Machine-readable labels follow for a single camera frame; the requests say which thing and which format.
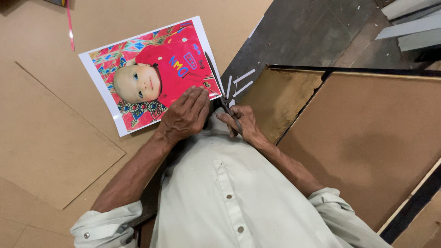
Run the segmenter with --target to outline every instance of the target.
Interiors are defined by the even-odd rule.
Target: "scissor blade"
[[[214,70],[213,64],[211,63],[210,57],[208,56],[207,52],[204,52],[204,53],[205,53],[205,57],[207,58],[208,65],[210,66],[211,72],[213,73],[214,80],[216,80],[216,84],[217,84],[217,87],[220,90],[220,93],[222,94],[222,96],[224,97],[225,100],[228,100],[228,97],[226,97],[225,94],[224,94],[224,89],[222,89],[220,84],[219,84],[219,80],[217,79],[217,75],[216,75],[216,72]]]

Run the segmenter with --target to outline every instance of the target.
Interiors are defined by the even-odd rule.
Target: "colorful patterned fabric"
[[[146,46],[162,45],[169,36],[188,25],[193,24],[191,22],[181,23],[150,34],[142,35],[132,40],[121,42],[117,45],[109,46],[99,51],[99,53],[92,59],[121,112],[128,132],[160,120],[168,108],[158,99],[134,104],[125,102],[116,93],[115,88],[113,87],[113,76],[116,70],[125,66],[128,60],[135,58]],[[216,85],[213,75],[210,76],[211,77],[207,77],[206,80],[202,82],[206,87]],[[216,89],[213,87],[214,92],[220,93],[217,86],[215,88]]]

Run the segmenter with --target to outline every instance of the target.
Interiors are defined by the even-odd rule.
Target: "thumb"
[[[236,122],[234,121],[233,117],[231,117],[229,114],[222,114],[222,113],[217,113],[216,117],[222,121],[223,123],[230,125],[231,127],[233,127],[234,129],[237,130],[237,125]]]

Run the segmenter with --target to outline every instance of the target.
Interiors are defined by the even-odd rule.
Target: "man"
[[[135,248],[126,223],[141,215],[139,198],[164,158],[187,139],[164,172],[151,247],[390,247],[338,190],[325,188],[270,143],[249,106],[230,110],[242,138],[233,136],[237,126],[221,109],[202,130],[208,91],[188,89],[72,227],[75,246]]]

